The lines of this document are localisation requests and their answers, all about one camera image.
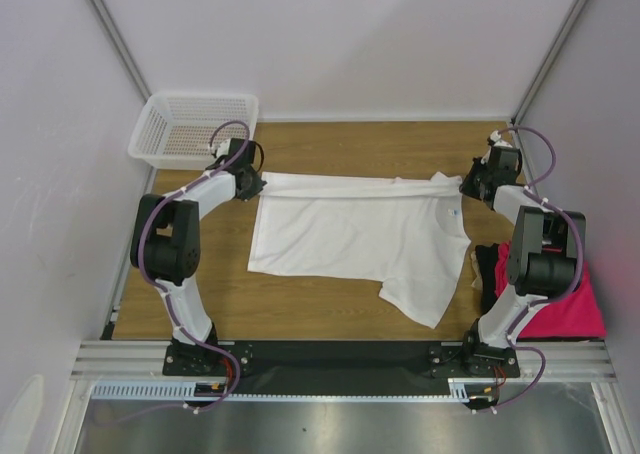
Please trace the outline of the white t shirt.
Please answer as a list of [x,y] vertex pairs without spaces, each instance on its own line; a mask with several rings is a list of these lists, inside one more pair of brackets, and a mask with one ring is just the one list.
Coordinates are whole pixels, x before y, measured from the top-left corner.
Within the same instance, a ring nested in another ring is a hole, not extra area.
[[264,178],[249,271],[377,281],[380,298],[409,319],[440,323],[470,245],[460,177]]

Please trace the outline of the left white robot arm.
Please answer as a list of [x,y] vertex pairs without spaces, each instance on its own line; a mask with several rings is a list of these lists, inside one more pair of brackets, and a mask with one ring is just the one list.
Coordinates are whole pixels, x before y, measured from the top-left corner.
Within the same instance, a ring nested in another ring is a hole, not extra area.
[[130,262],[161,296],[172,325],[163,374],[205,376],[229,364],[218,347],[196,281],[201,260],[201,220],[231,200],[246,202],[266,185],[260,177],[263,147],[231,139],[193,181],[164,195],[146,194],[138,205]]

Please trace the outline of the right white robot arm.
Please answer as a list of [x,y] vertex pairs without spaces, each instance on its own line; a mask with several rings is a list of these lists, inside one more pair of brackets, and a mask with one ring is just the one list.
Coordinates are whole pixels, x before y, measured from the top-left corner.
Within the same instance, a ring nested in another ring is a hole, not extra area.
[[473,160],[460,192],[484,202],[514,226],[507,257],[507,286],[491,309],[467,331],[463,369],[489,376],[517,362],[522,330],[548,305],[569,297],[582,281],[587,220],[556,207],[520,185],[520,151],[507,143]]

